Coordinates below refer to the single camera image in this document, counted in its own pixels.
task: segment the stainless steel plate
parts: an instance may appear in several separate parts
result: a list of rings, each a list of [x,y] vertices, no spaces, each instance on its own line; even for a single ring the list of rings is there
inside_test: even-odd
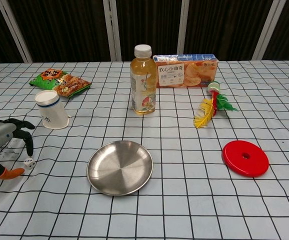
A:
[[[90,158],[87,177],[106,195],[123,196],[140,189],[149,180],[154,163],[147,149],[133,141],[114,141]]]

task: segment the die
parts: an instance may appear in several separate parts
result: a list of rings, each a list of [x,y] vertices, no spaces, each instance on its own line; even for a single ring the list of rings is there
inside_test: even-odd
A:
[[[26,160],[23,161],[23,163],[27,169],[33,169],[36,166],[36,161],[33,160],[31,157],[28,157]]]

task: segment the robotic hand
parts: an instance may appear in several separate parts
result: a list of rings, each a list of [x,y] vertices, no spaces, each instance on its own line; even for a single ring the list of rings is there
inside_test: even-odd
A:
[[[29,132],[21,130],[21,128],[35,129],[35,126],[28,121],[17,120],[14,118],[4,121],[0,120],[0,147],[9,142],[12,138],[23,139],[26,146],[26,152],[31,157],[34,153],[33,139]],[[0,179],[13,179],[23,174],[24,171],[23,168],[7,170],[0,164]]]

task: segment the paper cup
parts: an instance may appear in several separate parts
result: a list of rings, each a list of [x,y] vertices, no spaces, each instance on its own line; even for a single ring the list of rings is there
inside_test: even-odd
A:
[[[69,124],[69,116],[56,91],[44,90],[35,95],[42,124],[48,129],[63,129]]]

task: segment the plastic bottle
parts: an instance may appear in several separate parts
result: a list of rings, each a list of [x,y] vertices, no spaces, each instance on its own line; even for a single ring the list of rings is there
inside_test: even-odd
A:
[[[135,59],[130,64],[130,78],[132,107],[138,115],[156,110],[157,68],[151,55],[149,45],[134,47]]]

